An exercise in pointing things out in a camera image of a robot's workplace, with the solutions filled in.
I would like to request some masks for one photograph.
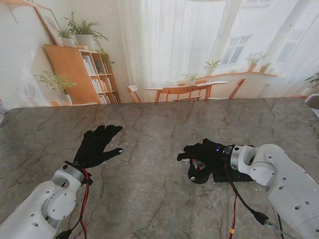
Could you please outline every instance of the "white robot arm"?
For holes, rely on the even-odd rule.
[[[50,181],[39,184],[1,224],[3,239],[53,239],[62,219],[76,204],[85,175],[65,164]]]
[[[266,187],[280,217],[305,239],[319,238],[319,185],[279,146],[234,146],[230,165]]]

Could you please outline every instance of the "green plant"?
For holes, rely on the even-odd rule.
[[[72,33],[70,32],[70,29],[65,29],[65,30],[60,30],[59,31],[59,36],[60,37],[64,37],[64,38],[69,38],[71,39],[72,38]]]
[[[197,74],[188,73],[188,74],[183,74],[183,76],[186,81],[191,82],[196,80]]]
[[[87,22],[82,20],[80,24],[75,22],[74,12],[71,13],[71,18],[65,17],[69,21],[68,26],[70,27],[70,32],[72,34],[89,34],[94,38],[95,43],[101,47],[99,39],[104,39],[108,41],[108,38],[96,30],[93,30],[93,26],[101,26],[97,21]]]
[[[305,79],[304,81],[309,81],[309,83],[311,84],[311,87],[316,88],[319,85],[319,72],[315,73],[313,76]]]
[[[214,61],[211,61],[211,62],[205,61],[208,66],[204,66],[204,69],[217,68],[218,66],[220,66],[220,64],[219,64],[220,61],[221,60],[218,60],[215,63],[214,63]]]
[[[101,54],[102,61],[107,65],[111,66],[115,63],[115,61],[110,61],[110,59],[107,57],[106,52],[102,47],[100,47],[100,50],[98,51]]]
[[[245,59],[248,61],[249,64],[257,64],[261,60],[265,59],[267,56],[269,56],[269,53],[263,54],[263,52],[261,51],[257,53],[251,53]]]
[[[46,84],[46,86],[51,87],[53,90],[61,92],[61,95],[64,94],[65,88],[74,87],[77,85],[74,82],[68,81],[66,79],[66,76],[64,75],[54,74],[52,76],[47,71],[44,71],[44,73],[45,75],[35,75],[35,76],[40,77],[39,82],[43,82]]]

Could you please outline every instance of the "black glove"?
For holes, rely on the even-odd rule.
[[[108,125],[105,127],[104,125],[100,125],[94,132],[91,130],[87,131],[84,134],[84,139],[75,155],[73,163],[79,164],[83,168],[92,168],[123,153],[123,149],[121,148],[104,152],[106,145],[122,129],[122,126]]]
[[[194,177],[200,178],[209,175],[214,171],[216,165],[220,164],[220,159],[223,154],[223,150],[226,146],[210,141],[209,139],[203,139],[203,143],[197,143],[195,145],[188,145],[184,148],[185,153],[180,153],[177,156],[177,160],[189,158],[190,160],[196,159],[205,164],[205,168],[194,174]]]

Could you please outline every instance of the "wooden table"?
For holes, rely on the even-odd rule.
[[[205,93],[205,100],[208,100],[208,98],[210,97],[211,94],[211,88],[213,85],[222,85],[222,84],[227,84],[227,81],[213,81],[213,82],[207,82],[207,83],[203,83],[203,84],[198,84],[196,91],[198,90],[206,90]],[[161,93],[163,93],[163,87],[159,88],[145,88],[145,91],[156,91],[156,96],[155,96],[155,101],[154,102],[159,102],[160,99],[160,95]]]

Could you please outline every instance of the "gray marble countertop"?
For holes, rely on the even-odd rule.
[[[222,144],[274,143],[319,182],[319,121],[296,98],[121,104],[15,109],[0,126],[0,223],[64,160],[72,161],[83,133],[122,125],[107,146],[125,151],[89,170],[94,180],[84,221],[89,239],[226,239],[234,194],[227,183],[196,185],[176,157],[204,138]],[[265,190],[236,183],[247,203],[273,222]],[[78,219],[76,210],[61,229]],[[238,202],[234,239],[280,238]],[[284,231],[296,236],[284,223]],[[74,238],[84,238],[77,227]]]

